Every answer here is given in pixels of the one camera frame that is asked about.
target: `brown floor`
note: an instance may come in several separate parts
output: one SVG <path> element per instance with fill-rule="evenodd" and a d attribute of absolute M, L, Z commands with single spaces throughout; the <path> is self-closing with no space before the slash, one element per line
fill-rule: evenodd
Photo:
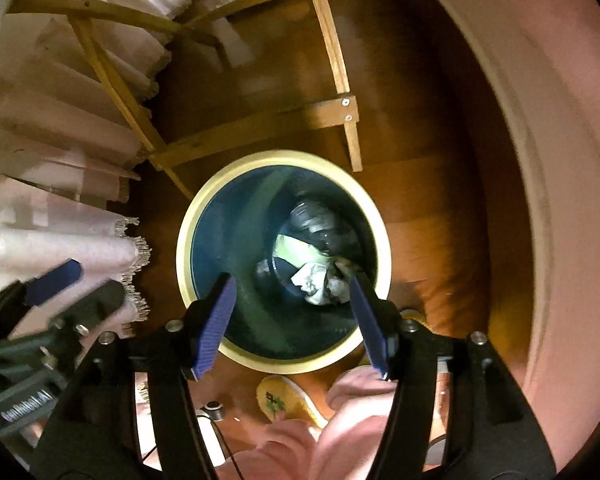
<path fill-rule="evenodd" d="M 416 19 L 399 0 L 330 0 L 352 92 L 364 171 L 354 176 L 373 197 L 392 246 L 390 299 L 421 306 L 440 333 L 465 336 L 488 324 L 488 242 L 481 186 L 462 117 Z M 231 68 L 215 51 L 170 44 L 173 61 L 158 76 L 149 107 L 165 140 L 178 139 L 260 110 L 333 97 L 335 90 L 317 20 L 302 0 L 250 9 L 212 29 Z M 201 186 L 225 164 L 271 148 L 303 150 L 349 169 L 344 131 L 330 128 L 260 142 L 185 166 Z M 136 283 L 152 308 L 141 331 L 182 314 L 174 268 L 187 200 L 147 163 L 133 182 L 130 212 L 152 259 Z M 355 365 L 362 350 L 329 368 L 294 379 L 325 415 L 324 392 Z M 235 449 L 253 445 L 264 416 L 254 399 L 263 374 L 219 356 L 191 387 L 194 402 L 219 399 L 230 417 L 222 429 Z"/>

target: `wooden rack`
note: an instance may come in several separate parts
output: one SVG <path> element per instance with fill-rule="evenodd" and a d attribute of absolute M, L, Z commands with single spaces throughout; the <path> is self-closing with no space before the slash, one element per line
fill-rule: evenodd
<path fill-rule="evenodd" d="M 301 103 L 287 110 L 272 110 L 220 124 L 167 144 L 152 125 L 148 114 L 124 82 L 106 51 L 93 33 L 92 19 L 109 20 L 157 32 L 182 35 L 192 41 L 222 49 L 215 36 L 197 30 L 203 23 L 224 18 L 240 10 L 271 0 L 235 0 L 217 9 L 190 19 L 186 23 L 172 22 L 147 12 L 110 4 L 100 0 L 14 0 L 10 13 L 64 14 L 93 67 L 129 127 L 138 135 L 154 168 L 173 180 L 184 195 L 192 199 L 193 187 L 182 168 L 177 166 L 212 153 L 252 144 L 272 137 L 301 133 L 309 129 L 344 126 L 353 171 L 362 170 L 358 143 L 358 107 L 350 94 L 349 79 L 342 57 L 331 7 L 327 0 L 307 0 L 318 18 L 335 85 L 332 98 L 317 103 Z"/>

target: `pink fabric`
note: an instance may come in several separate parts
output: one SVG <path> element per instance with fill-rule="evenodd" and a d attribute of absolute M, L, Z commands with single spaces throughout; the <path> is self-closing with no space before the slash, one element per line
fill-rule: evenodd
<path fill-rule="evenodd" d="M 236 453 L 246 480 L 357 480 L 371 468 L 394 402 L 395 383 L 385 382 L 370 366 L 346 372 L 327 393 L 336 410 L 318 441 L 302 420 L 269 425 L 254 450 Z M 239 478 L 228 460 L 216 468 L 220 480 Z"/>

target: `round trash bin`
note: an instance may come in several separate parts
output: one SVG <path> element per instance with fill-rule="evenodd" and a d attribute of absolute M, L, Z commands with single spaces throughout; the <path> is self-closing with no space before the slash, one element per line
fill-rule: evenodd
<path fill-rule="evenodd" d="M 380 213 L 352 176 L 318 156 L 272 151 L 233 162 L 200 189 L 180 228 L 176 270 L 185 305 L 206 296 L 219 273 L 232 274 L 237 302 L 219 350 L 255 370 L 309 372 L 362 342 L 348 302 L 309 303 L 290 282 L 298 269 L 274 255 L 280 235 L 302 239 L 290 218 L 307 200 L 346 226 L 348 243 L 337 256 L 361 267 L 385 299 L 391 254 Z"/>

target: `black cable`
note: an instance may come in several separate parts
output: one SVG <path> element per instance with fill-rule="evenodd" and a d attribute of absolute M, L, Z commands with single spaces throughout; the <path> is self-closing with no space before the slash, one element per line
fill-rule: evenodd
<path fill-rule="evenodd" d="M 151 455 L 151 453 L 153 453 L 157 447 L 158 447 L 157 444 L 155 446 L 153 446 L 151 448 L 151 451 L 149 451 L 145 456 L 142 457 L 142 461 L 144 462 L 147 458 L 149 458 L 149 455 Z"/>
<path fill-rule="evenodd" d="M 222 434 L 222 431 L 220 431 L 220 428 L 218 428 L 218 425 L 216 424 L 216 422 L 214 420 L 211 420 L 211 424 L 214 427 L 214 431 L 216 432 L 216 435 L 222 441 L 222 445 L 226 449 L 226 452 L 229 454 L 229 457 L 231 457 L 231 462 L 234 463 L 235 471 L 238 473 L 240 480 L 244 480 L 244 476 L 242 476 L 242 472 L 240 471 L 240 468 L 238 467 L 238 463 L 235 461 L 234 454 L 232 453 L 231 449 L 229 448 L 229 446 L 226 443 L 226 440 L 224 439 L 224 435 Z"/>

